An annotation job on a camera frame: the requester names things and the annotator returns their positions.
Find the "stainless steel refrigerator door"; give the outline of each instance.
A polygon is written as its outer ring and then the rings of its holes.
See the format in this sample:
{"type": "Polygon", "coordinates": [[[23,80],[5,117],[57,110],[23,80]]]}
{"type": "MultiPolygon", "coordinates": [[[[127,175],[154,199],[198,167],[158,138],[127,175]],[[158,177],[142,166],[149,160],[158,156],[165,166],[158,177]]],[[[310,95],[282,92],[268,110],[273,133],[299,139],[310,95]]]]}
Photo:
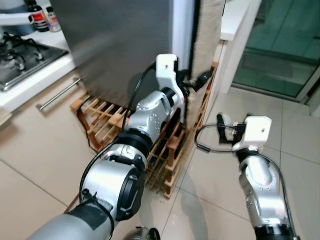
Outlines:
{"type": "MultiPolygon", "coordinates": [[[[127,106],[136,82],[171,49],[170,0],[51,0],[88,92],[127,106]]],[[[150,73],[138,99],[157,88],[150,73]]]]}

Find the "refrigerator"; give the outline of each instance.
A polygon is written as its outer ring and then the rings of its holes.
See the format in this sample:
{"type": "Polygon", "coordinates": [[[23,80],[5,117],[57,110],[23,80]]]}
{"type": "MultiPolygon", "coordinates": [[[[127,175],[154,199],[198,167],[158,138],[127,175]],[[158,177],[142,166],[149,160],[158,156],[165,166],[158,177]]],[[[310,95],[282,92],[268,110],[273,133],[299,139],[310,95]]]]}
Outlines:
{"type": "MultiPolygon", "coordinates": [[[[142,72],[173,53],[188,69],[199,0],[51,0],[84,86],[126,107],[142,72]]],[[[134,105],[158,89],[146,76],[134,105]]]]}

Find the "glass sliding door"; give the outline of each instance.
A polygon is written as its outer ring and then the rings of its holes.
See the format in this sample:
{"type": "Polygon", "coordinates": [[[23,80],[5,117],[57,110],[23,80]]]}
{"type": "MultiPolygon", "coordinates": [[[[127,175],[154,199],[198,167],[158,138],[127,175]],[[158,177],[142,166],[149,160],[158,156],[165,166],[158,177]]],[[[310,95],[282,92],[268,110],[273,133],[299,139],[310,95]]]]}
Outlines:
{"type": "Polygon", "coordinates": [[[233,85],[301,102],[319,59],[320,1],[263,0],[233,85]]]}

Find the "metal drawer handle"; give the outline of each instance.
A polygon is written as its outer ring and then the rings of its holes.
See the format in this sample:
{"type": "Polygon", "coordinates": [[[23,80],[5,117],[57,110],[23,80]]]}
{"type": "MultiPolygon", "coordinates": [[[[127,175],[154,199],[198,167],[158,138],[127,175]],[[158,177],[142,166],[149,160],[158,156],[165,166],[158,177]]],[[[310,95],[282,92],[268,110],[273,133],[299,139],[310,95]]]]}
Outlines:
{"type": "Polygon", "coordinates": [[[59,98],[62,94],[64,94],[66,91],[68,91],[70,88],[72,88],[74,85],[78,84],[81,81],[81,78],[75,77],[73,79],[73,83],[71,83],[69,86],[67,86],[65,89],[63,89],[61,92],[59,92],[57,95],[55,95],[53,98],[51,98],[49,101],[47,101],[45,104],[40,104],[38,103],[37,105],[35,105],[35,107],[37,109],[39,109],[39,111],[42,112],[42,110],[44,108],[46,108],[48,105],[50,105],[54,100],[56,100],[57,98],[59,98]]]}

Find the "white countertop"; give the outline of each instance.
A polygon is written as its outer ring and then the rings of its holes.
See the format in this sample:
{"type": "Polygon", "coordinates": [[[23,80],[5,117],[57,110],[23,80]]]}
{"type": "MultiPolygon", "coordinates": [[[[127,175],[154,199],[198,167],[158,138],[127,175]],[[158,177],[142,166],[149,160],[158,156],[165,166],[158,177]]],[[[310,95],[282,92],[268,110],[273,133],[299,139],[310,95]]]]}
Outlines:
{"type": "MultiPolygon", "coordinates": [[[[23,38],[33,38],[36,42],[69,50],[62,31],[35,31],[23,38]]],[[[75,67],[76,65],[70,54],[60,57],[58,60],[27,77],[8,91],[0,92],[0,107],[9,113],[14,111],[36,94],[72,71],[75,67]]]]}
{"type": "Polygon", "coordinates": [[[225,3],[221,22],[221,40],[234,40],[249,4],[250,0],[230,0],[225,3]]]}

